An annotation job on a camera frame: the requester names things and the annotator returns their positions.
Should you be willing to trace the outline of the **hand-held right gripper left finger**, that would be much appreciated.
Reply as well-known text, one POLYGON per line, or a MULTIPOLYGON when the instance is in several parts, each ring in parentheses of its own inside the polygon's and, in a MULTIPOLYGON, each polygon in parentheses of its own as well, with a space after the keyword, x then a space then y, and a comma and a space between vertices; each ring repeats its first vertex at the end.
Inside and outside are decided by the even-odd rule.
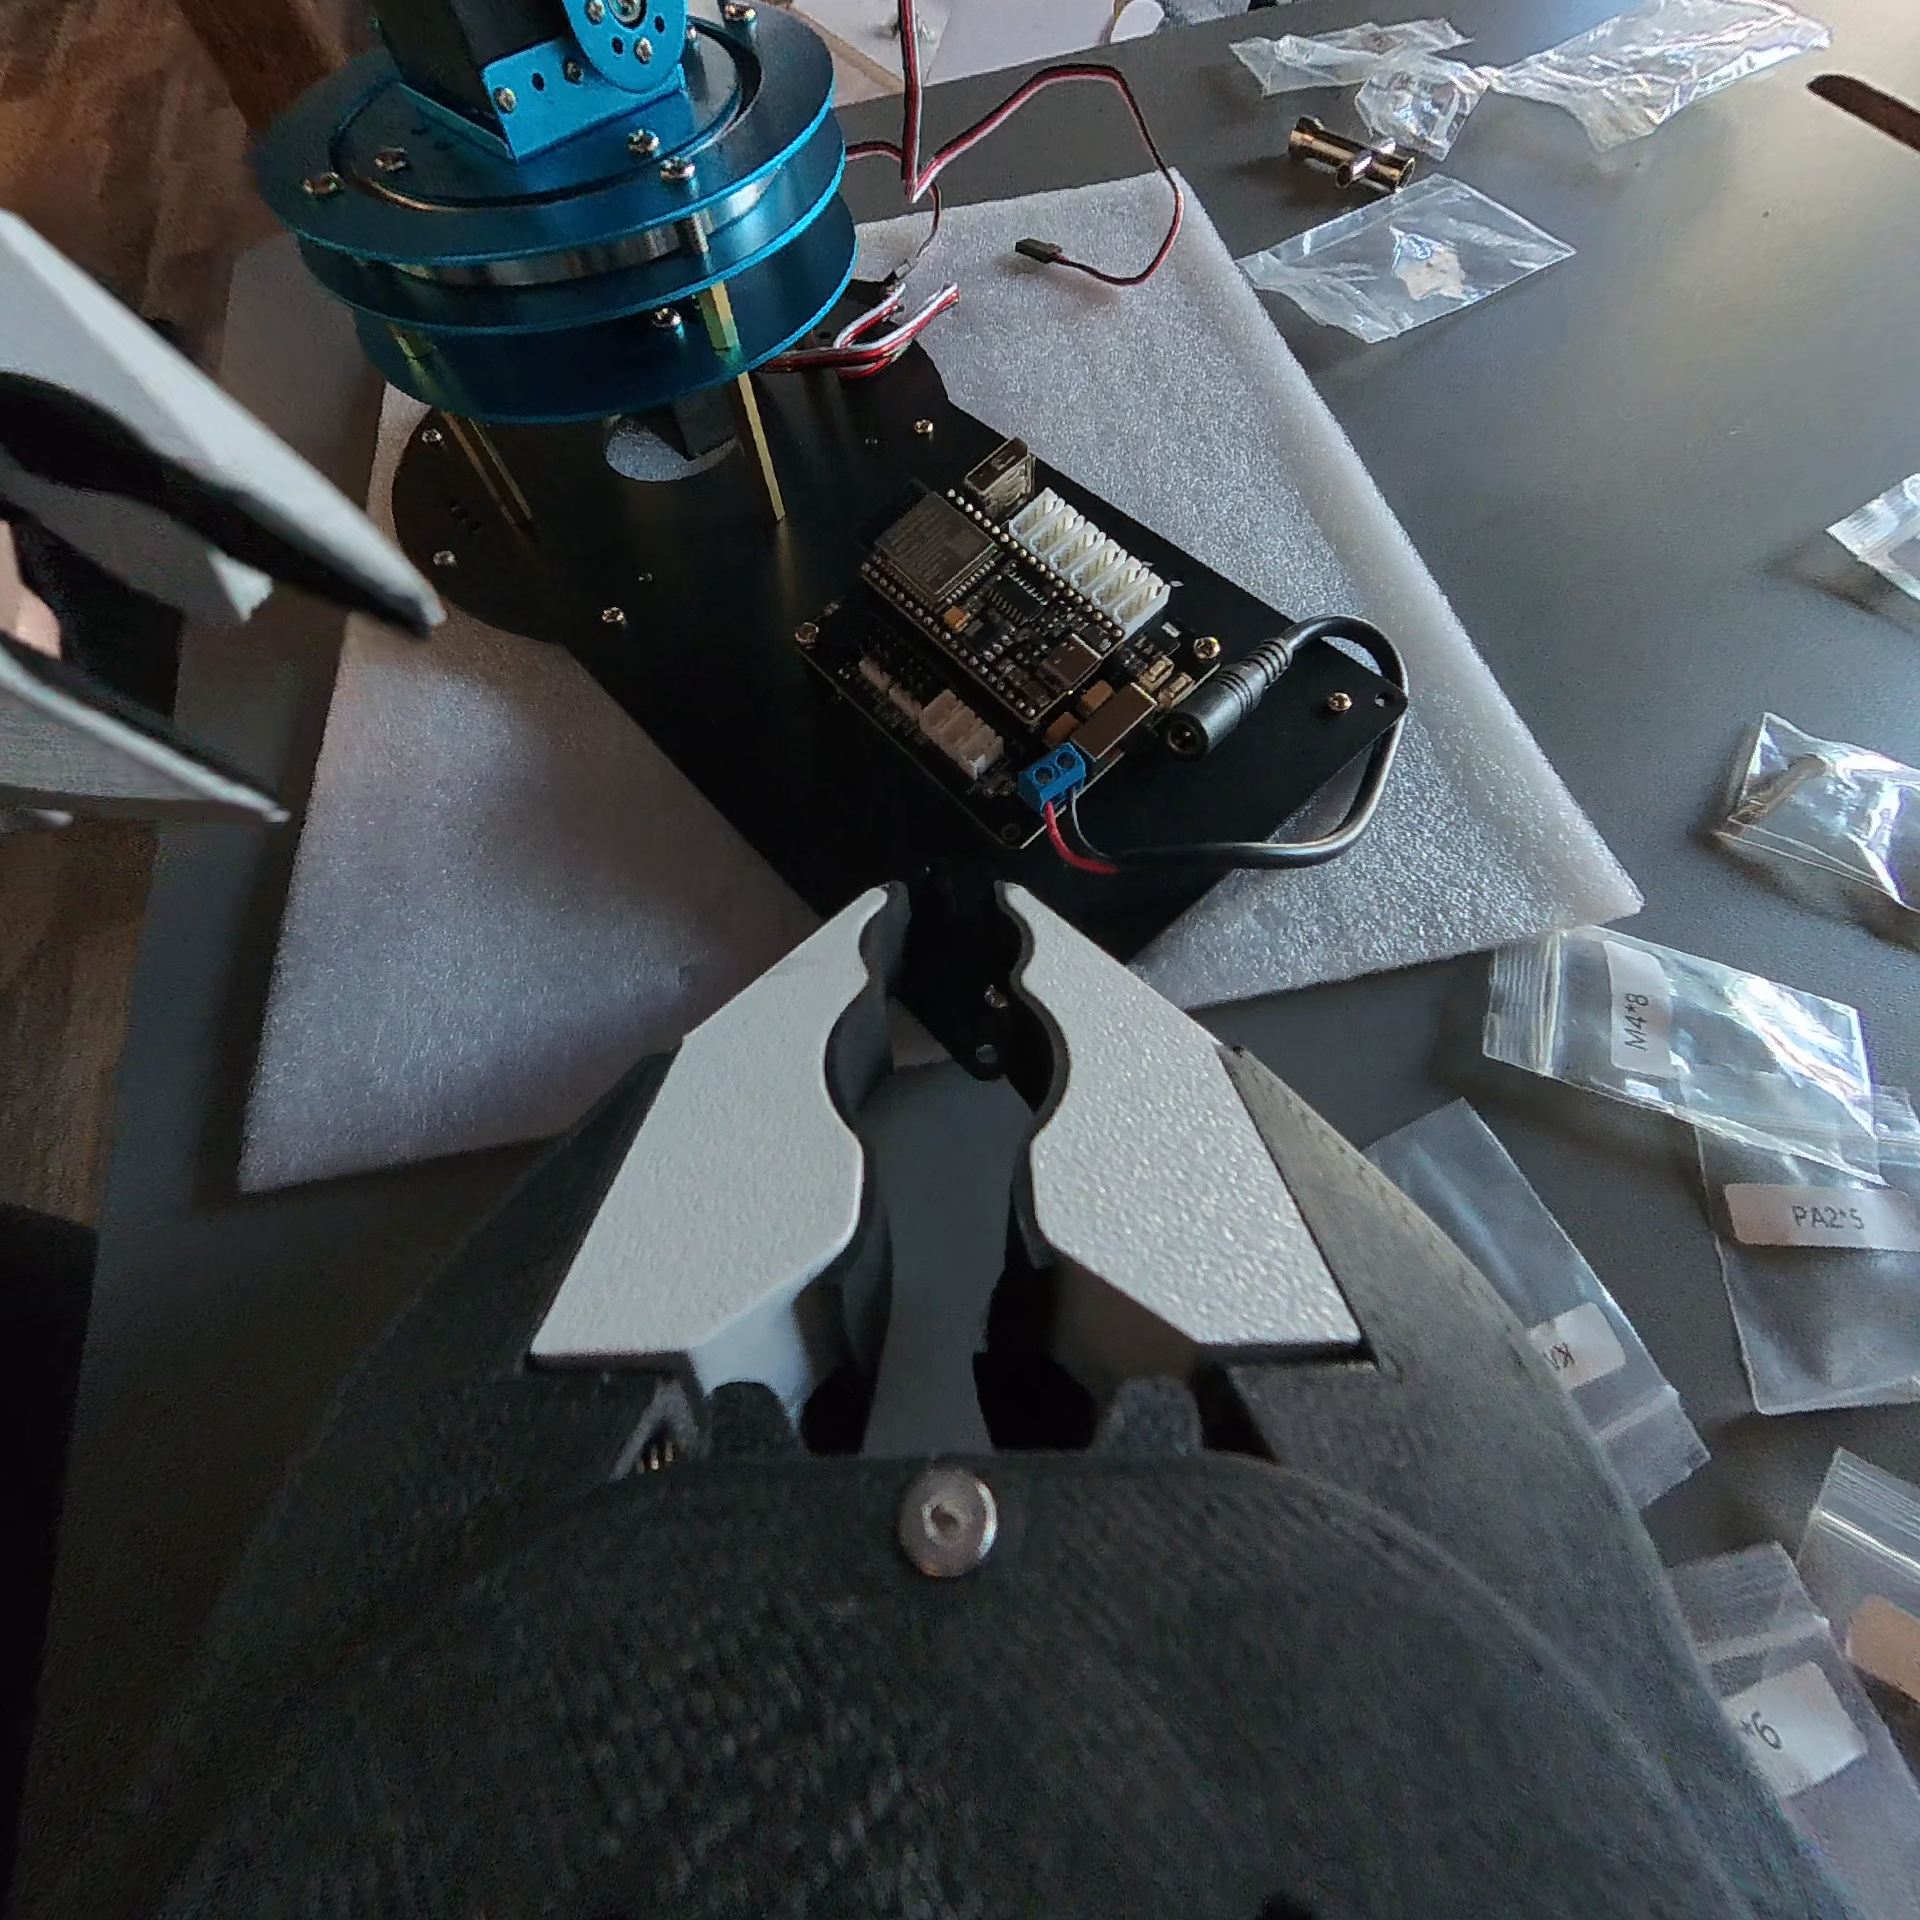
POLYGON ((846 1302, 885 1244, 858 1116, 907 924, 905 887, 870 887, 683 1038, 531 1363, 762 1386, 795 1419, 873 1348, 846 1302))

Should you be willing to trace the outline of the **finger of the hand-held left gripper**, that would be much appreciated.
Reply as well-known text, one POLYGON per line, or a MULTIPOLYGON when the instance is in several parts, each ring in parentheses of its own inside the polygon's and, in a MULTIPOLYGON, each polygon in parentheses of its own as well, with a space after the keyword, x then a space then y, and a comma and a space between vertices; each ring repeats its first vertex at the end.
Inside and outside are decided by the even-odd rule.
POLYGON ((78 820, 267 826, 272 790, 174 723, 13 636, 3 637, 3 827, 78 820))
POLYGON ((193 621, 277 586, 409 633, 443 621, 393 540, 13 213, 3 215, 4 517, 193 621))

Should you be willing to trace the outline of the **white foam sheet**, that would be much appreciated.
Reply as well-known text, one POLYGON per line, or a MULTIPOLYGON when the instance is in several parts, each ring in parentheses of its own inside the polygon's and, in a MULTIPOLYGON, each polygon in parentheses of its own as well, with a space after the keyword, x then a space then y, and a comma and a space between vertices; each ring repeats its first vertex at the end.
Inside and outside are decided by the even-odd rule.
MULTIPOLYGON (((1334 866, 1218 884, 1136 959, 1187 1011, 1608 924, 1643 908, 1478 658, 1203 209, 1123 293, 1017 234, 1134 242, 1142 175, 947 215, 947 391, 1280 612, 1402 649, 1381 823, 1334 866)), ((349 621, 278 930, 246 1191, 553 1137, 819 917, 562 652, 449 612, 349 621)))

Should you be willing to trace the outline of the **person's dark clothing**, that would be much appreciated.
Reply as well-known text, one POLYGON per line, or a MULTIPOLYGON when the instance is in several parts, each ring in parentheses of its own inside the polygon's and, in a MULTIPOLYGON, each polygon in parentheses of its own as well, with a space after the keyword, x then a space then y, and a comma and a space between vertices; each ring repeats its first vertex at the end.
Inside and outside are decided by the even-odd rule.
POLYGON ((57 1567, 98 1242, 3 1205, 3 1805, 16 1822, 57 1567))

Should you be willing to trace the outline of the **group of clear screw bags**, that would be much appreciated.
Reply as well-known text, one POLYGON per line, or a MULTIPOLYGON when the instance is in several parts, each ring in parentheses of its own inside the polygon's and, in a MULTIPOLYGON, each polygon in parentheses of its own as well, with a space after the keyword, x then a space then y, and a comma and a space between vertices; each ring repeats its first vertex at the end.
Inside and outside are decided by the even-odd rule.
POLYGON ((1363 346, 1284 321, 1317 391, 1412 534, 1643 909, 1501 956, 1566 979, 1483 1053, 1469 982, 1430 1082, 1548 1142, 1601 1269, 1696 1414, 1713 1462, 1648 1524, 1676 1567, 1796 1546, 1835 1450, 1915 1474, 1915 1406, 1756 1410, 1722 1283, 1724 1189, 1864 1177, 1814 1083, 1856 1011, 1865 1076, 1915 1097, 1915 949, 1837 875, 1782 878, 1713 836, 1776 714, 1915 763, 1915 601, 1833 540, 1915 474, 1917 4, 1802 4, 1830 44, 1593 156, 1501 106, 1468 174, 1574 257, 1477 308, 1363 346), (1904 119, 1907 135, 1885 131, 1904 119))

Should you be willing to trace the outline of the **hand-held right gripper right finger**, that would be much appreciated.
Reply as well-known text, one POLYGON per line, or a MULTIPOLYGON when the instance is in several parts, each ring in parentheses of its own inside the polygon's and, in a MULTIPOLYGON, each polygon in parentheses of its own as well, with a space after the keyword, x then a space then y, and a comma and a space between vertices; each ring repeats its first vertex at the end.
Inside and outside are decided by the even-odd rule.
POLYGON ((1016 994, 1048 1087, 1024 1220, 1058 1353, 1356 1353, 1360 1324, 1218 1043, 1016 882, 1016 994))

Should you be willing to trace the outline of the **black circuit board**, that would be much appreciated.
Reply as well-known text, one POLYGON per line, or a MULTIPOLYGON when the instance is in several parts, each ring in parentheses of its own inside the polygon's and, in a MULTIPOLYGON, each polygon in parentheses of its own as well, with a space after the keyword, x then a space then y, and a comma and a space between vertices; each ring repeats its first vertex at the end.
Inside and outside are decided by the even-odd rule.
POLYGON ((1002 853, 1043 836, 1035 769, 1091 782, 1156 749, 1174 703, 1280 618, 1161 540, 1116 540, 1020 438, 912 481, 860 540, 810 668, 1002 853))

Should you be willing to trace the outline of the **dark grey desk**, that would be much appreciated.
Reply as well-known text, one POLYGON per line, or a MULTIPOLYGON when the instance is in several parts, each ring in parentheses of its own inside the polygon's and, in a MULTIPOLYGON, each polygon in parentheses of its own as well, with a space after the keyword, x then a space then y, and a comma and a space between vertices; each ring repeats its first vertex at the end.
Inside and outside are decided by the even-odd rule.
MULTIPOLYGON (((1745 726, 1915 751, 1915 607, 1827 526, 1915 471, 1915 158, 1779 74, 1597 158, 1493 103, 1464 174, 1574 258, 1364 348, 1278 331, 1658 943, 1852 1001, 1915 1087, 1915 957, 1696 836, 1745 726)), ((144 922, 67 1483, 18 1915, 118 1914, 108 1825, 209 1612, 353 1361, 531 1146, 244 1199, 235 1132, 293 854, 169 827, 144 922)), ((1451 1094, 1496 1124, 1707 1429, 1665 1559, 1796 1546, 1837 1447, 1915 1478, 1915 1407, 1756 1419, 1666 1119, 1481 1059, 1486 962, 1220 1005, 1357 1146, 1451 1094)))

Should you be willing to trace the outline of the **brass metal standoff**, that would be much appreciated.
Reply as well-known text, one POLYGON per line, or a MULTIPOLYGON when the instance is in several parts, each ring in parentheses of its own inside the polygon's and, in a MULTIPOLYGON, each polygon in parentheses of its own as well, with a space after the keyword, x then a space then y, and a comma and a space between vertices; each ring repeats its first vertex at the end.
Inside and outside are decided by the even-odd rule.
POLYGON ((1288 156, 1334 181, 1339 190, 1363 190, 1379 197, 1402 191, 1419 170, 1419 153, 1386 142, 1337 135, 1317 116, 1304 114, 1288 132, 1288 156))

